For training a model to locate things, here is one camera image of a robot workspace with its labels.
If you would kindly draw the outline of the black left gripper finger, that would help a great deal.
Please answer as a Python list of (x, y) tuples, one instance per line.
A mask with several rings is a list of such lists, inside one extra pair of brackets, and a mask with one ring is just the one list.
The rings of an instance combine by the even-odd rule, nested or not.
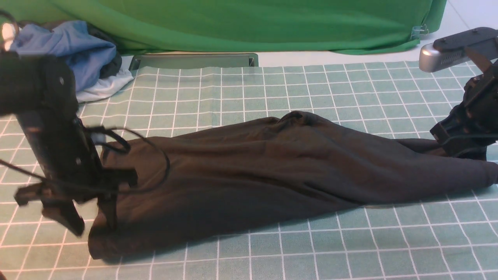
[(105, 217), (105, 223), (110, 230), (117, 228), (117, 195), (103, 194), (98, 197), (98, 208)]
[(43, 201), (42, 215), (66, 227), (76, 237), (81, 237), (85, 222), (78, 214), (73, 201)]

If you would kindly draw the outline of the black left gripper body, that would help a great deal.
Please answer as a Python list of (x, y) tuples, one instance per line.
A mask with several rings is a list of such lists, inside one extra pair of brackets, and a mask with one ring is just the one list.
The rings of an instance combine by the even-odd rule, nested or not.
[(17, 191), (19, 205), (51, 199), (86, 202), (117, 194), (123, 183), (137, 186), (134, 168), (103, 167), (91, 131), (76, 113), (29, 110), (16, 118), (45, 175), (40, 183)]

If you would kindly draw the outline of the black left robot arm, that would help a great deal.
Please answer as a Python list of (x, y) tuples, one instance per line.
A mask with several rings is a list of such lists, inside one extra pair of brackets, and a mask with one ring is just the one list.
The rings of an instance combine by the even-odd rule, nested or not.
[(85, 223), (74, 203), (97, 199), (107, 227), (117, 228), (119, 186), (135, 187), (132, 169), (103, 167), (96, 146), (128, 154), (130, 145), (103, 126), (85, 127), (78, 118), (76, 80), (69, 66), (52, 55), (1, 55), (1, 116), (14, 115), (43, 173), (39, 183), (20, 187), (19, 206), (42, 202), (42, 215), (82, 235)]

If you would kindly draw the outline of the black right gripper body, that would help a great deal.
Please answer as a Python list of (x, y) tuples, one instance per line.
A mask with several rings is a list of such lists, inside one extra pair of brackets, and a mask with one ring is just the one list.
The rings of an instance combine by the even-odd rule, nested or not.
[(497, 142), (497, 83), (497, 62), (489, 63), (482, 74), (468, 80), (461, 103), (430, 130), (448, 157), (484, 157), (487, 147)]

